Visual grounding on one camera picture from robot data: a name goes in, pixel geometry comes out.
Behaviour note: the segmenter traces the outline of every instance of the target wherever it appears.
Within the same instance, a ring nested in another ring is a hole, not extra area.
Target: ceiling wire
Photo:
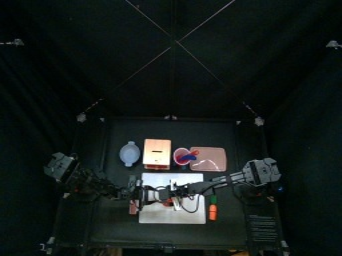
[[[162,52],[160,52],[156,57],[148,61],[144,66],[141,66],[129,77],[126,77],[110,90],[106,91],[106,94],[112,93],[118,87],[121,87],[125,82],[170,49],[170,47],[165,48]],[[81,114],[86,113],[104,99],[100,98],[96,100],[96,102],[81,112]]]
[[[192,59],[199,63],[199,65],[207,70],[209,75],[216,79],[219,84],[224,86],[224,88],[228,89],[231,95],[235,97],[235,99],[241,103],[241,105],[249,110],[249,112],[253,114],[255,117],[259,117],[257,113],[252,110],[252,108],[247,105],[247,103],[241,100],[241,98],[237,96],[237,94],[229,89],[229,87],[225,85],[225,83],[217,78],[217,76],[212,73],[212,71],[207,68],[207,66],[200,62],[200,60],[195,57],[195,55],[187,50],[187,48],[180,44],[179,41],[176,41],[176,44],[180,46],[180,48],[188,53],[188,55],[192,57]]]
[[[235,0],[229,1],[179,40],[181,42],[232,3]]]
[[[133,9],[149,20],[149,22],[162,31],[162,33],[170,37],[170,35],[166,33],[166,31],[156,24],[156,22],[140,11],[140,9],[128,1],[125,2],[133,7]]]
[[[172,28],[172,35],[169,35],[169,33],[166,33],[166,31],[156,24],[156,22],[140,11],[140,9],[128,1],[125,0],[125,2],[130,5],[130,7],[146,18],[146,20],[162,31],[162,33],[170,38],[170,46],[137,70],[134,71],[134,73],[122,80],[122,82],[116,85],[110,90],[106,91],[106,94],[112,93],[118,87],[121,87],[124,85],[124,83],[172,48],[172,51],[175,51],[173,49],[173,43],[176,43],[180,48],[189,54],[189,56],[192,57],[192,59],[200,64],[200,66],[205,69],[205,71],[209,73],[209,75],[216,79],[216,81],[220,83],[220,85],[223,85],[225,88],[227,85],[225,83],[217,78],[217,76],[213,74],[213,72],[207,68],[207,66],[199,61],[199,59],[195,57],[195,55],[187,50],[187,48],[183,46],[183,44],[180,43],[233,2],[235,0],[231,0],[179,40],[173,40],[173,33],[175,33],[175,28]],[[233,95],[233,97],[236,98],[237,101],[240,101],[240,103],[243,104],[243,106],[248,109],[248,111],[253,114],[255,117],[259,117],[257,113],[252,110],[252,108],[247,105],[247,103],[240,99],[240,97],[235,94],[235,92],[228,88],[229,93]],[[100,98],[94,101],[94,103],[80,113],[85,114],[98,103],[100,101],[102,101],[104,99]]]

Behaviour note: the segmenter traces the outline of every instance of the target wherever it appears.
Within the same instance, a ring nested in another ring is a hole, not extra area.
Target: cable
[[[181,202],[180,202],[179,198],[176,197],[176,200],[177,200],[179,206],[181,207],[181,209],[183,209],[185,212],[188,212],[188,213],[195,213],[195,212],[197,211],[197,208],[199,208],[199,197],[200,197],[200,195],[197,195],[197,203],[196,203],[196,208],[195,208],[195,210],[193,210],[193,211],[189,211],[188,209],[185,209],[185,208],[184,208],[184,206],[183,206],[183,204],[181,204]]]
[[[158,199],[156,199],[156,197],[154,197],[154,192],[157,192],[157,188],[164,188],[165,189],[165,187],[164,186],[157,186],[157,187],[154,187],[154,190],[153,190],[153,198],[154,198],[154,201],[157,202],[157,203],[162,203],[162,201]]]
[[[205,189],[203,189],[200,191],[200,195],[203,195],[211,188],[213,188],[213,187],[216,187],[217,185],[221,185],[221,184],[227,184],[227,181],[223,181],[220,183],[215,183],[215,184],[209,185]]]

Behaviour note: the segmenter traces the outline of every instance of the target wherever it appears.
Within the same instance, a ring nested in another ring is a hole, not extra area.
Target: black curtain
[[[0,48],[1,255],[37,255],[52,235],[57,196],[42,165],[69,152],[76,124],[21,50]]]
[[[265,126],[283,174],[280,215],[293,255],[342,253],[340,80],[342,53],[331,50]]]

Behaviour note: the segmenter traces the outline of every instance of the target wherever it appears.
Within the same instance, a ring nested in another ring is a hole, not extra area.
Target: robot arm
[[[129,199],[136,203],[140,211],[144,205],[156,201],[165,202],[169,198],[185,198],[193,195],[208,196],[213,193],[213,189],[237,183],[260,187],[280,178],[276,162],[271,158],[248,161],[240,172],[232,173],[229,176],[216,177],[209,181],[179,186],[176,181],[170,180],[169,185],[161,189],[142,185],[142,181],[136,179],[133,175],[129,176],[128,186],[117,187],[108,179],[98,178],[90,169],[82,168],[76,157],[68,157],[62,153],[52,155],[52,160],[44,167],[44,172],[64,185],[68,192],[94,193],[110,200]],[[149,191],[157,194],[157,199],[154,196],[150,199]]]

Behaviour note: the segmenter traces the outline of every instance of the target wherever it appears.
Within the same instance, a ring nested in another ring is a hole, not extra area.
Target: red object
[[[215,204],[208,207],[208,219],[213,221],[217,219],[217,207]]]

